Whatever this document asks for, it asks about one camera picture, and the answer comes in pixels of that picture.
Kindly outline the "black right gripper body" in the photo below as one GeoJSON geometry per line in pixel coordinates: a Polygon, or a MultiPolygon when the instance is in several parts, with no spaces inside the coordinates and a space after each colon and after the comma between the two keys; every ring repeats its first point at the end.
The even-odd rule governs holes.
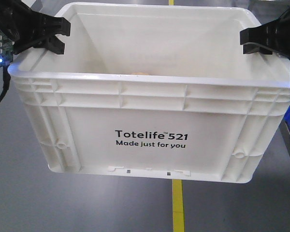
{"type": "Polygon", "coordinates": [[[290,8],[278,18],[275,30],[278,52],[290,59],[290,8]]]}

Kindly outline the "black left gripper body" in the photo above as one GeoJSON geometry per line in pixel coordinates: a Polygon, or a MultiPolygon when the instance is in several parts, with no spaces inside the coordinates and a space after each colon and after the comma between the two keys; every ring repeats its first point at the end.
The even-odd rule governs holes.
{"type": "Polygon", "coordinates": [[[17,50],[36,46],[36,11],[21,0],[0,0],[0,32],[17,50]]]}

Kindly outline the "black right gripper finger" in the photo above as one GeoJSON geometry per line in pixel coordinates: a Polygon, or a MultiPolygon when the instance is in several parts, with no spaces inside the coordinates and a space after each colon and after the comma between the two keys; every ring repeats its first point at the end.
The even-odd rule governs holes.
{"type": "Polygon", "coordinates": [[[253,44],[264,48],[282,48],[282,23],[274,20],[240,31],[240,45],[253,44]]]}
{"type": "Polygon", "coordinates": [[[273,52],[269,49],[270,47],[267,44],[244,44],[243,45],[243,54],[253,54],[253,53],[261,53],[264,55],[272,55],[273,52]]]}

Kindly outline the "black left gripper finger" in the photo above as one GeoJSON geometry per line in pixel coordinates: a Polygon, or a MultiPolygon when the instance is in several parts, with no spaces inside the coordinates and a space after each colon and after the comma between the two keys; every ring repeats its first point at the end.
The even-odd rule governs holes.
{"type": "Polygon", "coordinates": [[[55,35],[17,34],[13,36],[14,54],[20,54],[29,48],[45,48],[57,55],[63,55],[65,44],[55,35]]]}
{"type": "Polygon", "coordinates": [[[70,36],[71,24],[64,17],[55,17],[33,10],[24,14],[21,23],[21,39],[27,42],[41,41],[50,36],[61,34],[70,36]]]}

